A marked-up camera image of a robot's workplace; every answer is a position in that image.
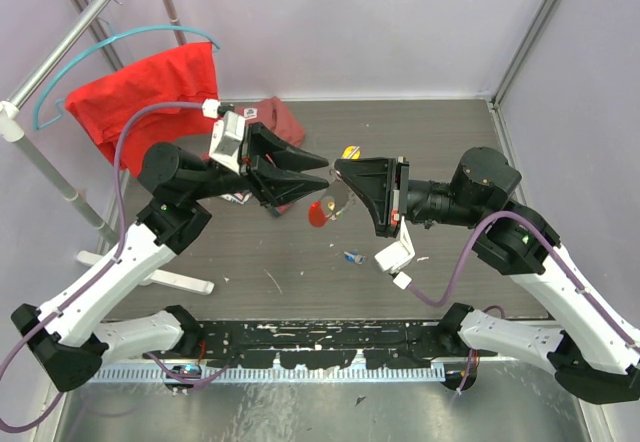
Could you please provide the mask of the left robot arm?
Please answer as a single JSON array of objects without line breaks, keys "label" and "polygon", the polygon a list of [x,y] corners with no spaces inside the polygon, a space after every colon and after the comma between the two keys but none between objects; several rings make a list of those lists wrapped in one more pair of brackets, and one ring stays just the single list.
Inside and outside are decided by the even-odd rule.
[{"label": "left robot arm", "polygon": [[138,319],[107,323],[105,316],[157,269],[184,252],[211,219],[201,200],[242,190],[263,206],[280,207],[328,187],[313,170],[327,159],[295,147],[262,123],[244,129],[232,148],[214,138],[203,158],[168,142],[145,154],[139,183],[149,204],[120,240],[56,297],[23,304],[11,320],[60,392],[70,392],[112,362],[148,352],[194,355],[203,341],[196,319],[172,305]]}]

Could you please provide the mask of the blue tag key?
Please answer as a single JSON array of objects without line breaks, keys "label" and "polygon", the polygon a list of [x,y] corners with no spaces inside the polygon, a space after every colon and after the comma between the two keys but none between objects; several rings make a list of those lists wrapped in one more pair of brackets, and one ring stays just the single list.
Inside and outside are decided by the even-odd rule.
[{"label": "blue tag key", "polygon": [[352,252],[352,251],[345,251],[344,252],[344,257],[347,261],[357,264],[357,265],[362,265],[365,261],[366,261],[366,257],[357,253],[357,252]]}]

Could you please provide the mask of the metal key organizer red handle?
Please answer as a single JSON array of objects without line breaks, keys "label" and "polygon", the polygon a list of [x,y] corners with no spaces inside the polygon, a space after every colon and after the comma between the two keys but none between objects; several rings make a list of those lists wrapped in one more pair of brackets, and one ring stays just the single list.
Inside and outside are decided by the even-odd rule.
[{"label": "metal key organizer red handle", "polygon": [[320,199],[313,202],[308,211],[312,227],[324,227],[330,221],[339,219],[355,203],[356,195],[344,182],[339,172],[332,173],[333,180]]}]

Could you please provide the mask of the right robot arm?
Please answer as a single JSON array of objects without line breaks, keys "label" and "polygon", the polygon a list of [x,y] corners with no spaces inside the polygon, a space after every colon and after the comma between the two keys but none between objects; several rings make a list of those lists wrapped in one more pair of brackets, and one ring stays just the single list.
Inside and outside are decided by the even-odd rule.
[{"label": "right robot arm", "polygon": [[437,300],[446,308],[437,326],[444,352],[518,359],[594,405],[638,399],[638,329],[580,272],[545,218],[513,198],[521,176],[499,151],[467,150],[447,183],[411,179],[403,158],[339,159],[334,168],[368,209],[375,233],[390,239],[375,260],[397,287],[416,288],[406,273],[415,255],[410,225],[466,227],[464,254],[524,288],[557,323],[549,329],[512,322],[444,294]]}]

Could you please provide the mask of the yellow tag key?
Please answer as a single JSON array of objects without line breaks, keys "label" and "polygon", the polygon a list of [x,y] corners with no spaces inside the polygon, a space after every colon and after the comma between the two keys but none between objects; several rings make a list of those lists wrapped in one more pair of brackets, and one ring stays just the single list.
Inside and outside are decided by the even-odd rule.
[{"label": "yellow tag key", "polygon": [[361,156],[361,149],[359,146],[351,145],[345,148],[341,158],[348,160],[357,160]]}]

